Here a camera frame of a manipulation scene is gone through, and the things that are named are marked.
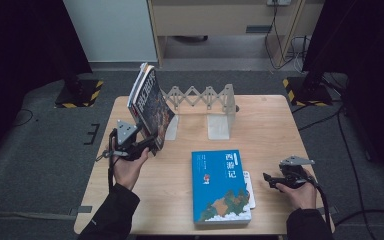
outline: gray floor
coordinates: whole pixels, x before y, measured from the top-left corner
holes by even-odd
[[[300,40],[297,39],[296,51],[301,51]],[[236,94],[286,96],[281,81],[288,76],[300,76],[296,70],[299,64],[302,64],[299,59],[293,60],[275,70],[259,35],[210,37],[205,42],[170,38],[158,77],[165,90],[174,84],[220,88],[233,83]],[[126,66],[100,65],[94,68],[94,74],[82,76],[104,81],[95,105],[90,108],[55,109],[54,101],[62,81],[36,89],[25,97],[23,109],[26,110],[20,111],[14,123],[21,126],[14,127],[0,145],[0,212],[40,213],[40,216],[52,213],[68,219],[0,217],[0,239],[75,239],[74,218],[69,212],[81,204],[112,103],[117,96],[129,93],[139,63]],[[346,80],[342,74],[333,76],[326,75],[330,81]],[[337,93],[330,93],[339,99]],[[291,106],[291,111],[296,111],[297,127],[302,128],[334,114],[340,106],[339,102],[328,107]],[[334,222],[361,210],[353,164],[341,129],[356,167],[365,209],[384,210],[384,166],[367,161],[350,119],[343,114],[339,119],[340,125],[334,117],[300,131],[308,156],[316,161],[314,170],[329,205],[339,211],[332,216]],[[92,124],[100,125],[98,134],[93,144],[85,145],[91,140],[89,132],[95,130]],[[376,239],[384,239],[384,213],[368,213],[367,219]],[[361,214],[338,226],[334,237],[370,239]]]

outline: black sleeve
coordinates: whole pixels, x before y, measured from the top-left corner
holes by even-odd
[[[132,217],[139,197],[116,184],[78,239],[125,239],[132,227]]]
[[[289,240],[333,240],[332,233],[316,209],[297,209],[286,222]]]

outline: electrical outlet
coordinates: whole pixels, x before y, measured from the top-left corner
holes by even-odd
[[[291,5],[291,0],[267,0],[268,6],[288,6]]]

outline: blue book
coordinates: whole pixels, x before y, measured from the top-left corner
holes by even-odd
[[[192,152],[195,224],[246,224],[251,221],[239,150]]]

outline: metal stand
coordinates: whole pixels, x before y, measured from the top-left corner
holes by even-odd
[[[220,93],[216,93],[213,87],[208,86],[203,93],[198,92],[195,87],[191,86],[185,93],[181,92],[179,87],[174,86],[170,92],[165,93],[161,90],[167,103],[171,103],[174,110],[179,110],[182,102],[187,102],[190,106],[195,107],[199,103],[204,103],[207,108],[207,126],[208,126],[208,139],[210,140],[228,140],[230,139],[230,132],[235,121],[236,116],[236,103],[233,93],[233,85],[227,84]],[[213,104],[221,104],[221,113],[212,112]],[[173,139],[173,131],[177,130],[177,123],[179,121],[179,114],[176,119],[173,119],[167,130],[166,139]]]

